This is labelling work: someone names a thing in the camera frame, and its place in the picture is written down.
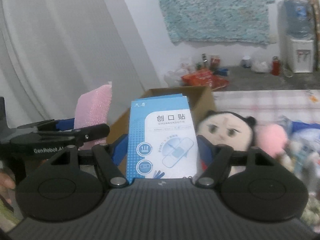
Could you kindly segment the person left hand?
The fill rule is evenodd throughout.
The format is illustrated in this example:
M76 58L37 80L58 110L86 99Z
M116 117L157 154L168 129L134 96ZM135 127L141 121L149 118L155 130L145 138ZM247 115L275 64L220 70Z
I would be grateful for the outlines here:
M8 174L6 174L3 170L1 170L1 173L0 173L1 196L4 198L4 200L8 204L12 203L8 190L14 190L15 187L16 187L16 184L12 180L12 178Z

